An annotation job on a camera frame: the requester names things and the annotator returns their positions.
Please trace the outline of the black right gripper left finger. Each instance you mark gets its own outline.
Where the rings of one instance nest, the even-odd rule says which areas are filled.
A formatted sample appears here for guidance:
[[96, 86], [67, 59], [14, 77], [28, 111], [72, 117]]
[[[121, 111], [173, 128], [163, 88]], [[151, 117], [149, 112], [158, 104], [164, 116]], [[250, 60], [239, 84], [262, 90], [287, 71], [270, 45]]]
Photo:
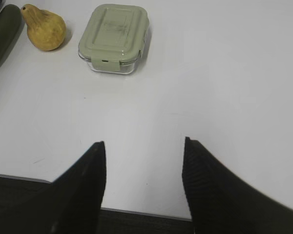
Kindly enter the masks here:
[[0, 176], [0, 234], [94, 234], [105, 192], [105, 144], [53, 182]]

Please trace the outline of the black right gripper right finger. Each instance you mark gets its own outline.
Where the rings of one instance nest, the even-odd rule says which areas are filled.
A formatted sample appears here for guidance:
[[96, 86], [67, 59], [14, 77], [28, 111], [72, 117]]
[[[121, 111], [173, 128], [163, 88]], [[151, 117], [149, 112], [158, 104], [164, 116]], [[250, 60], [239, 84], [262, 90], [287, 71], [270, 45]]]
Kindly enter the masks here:
[[293, 234], [293, 210], [244, 182], [185, 138], [182, 181], [196, 234]]

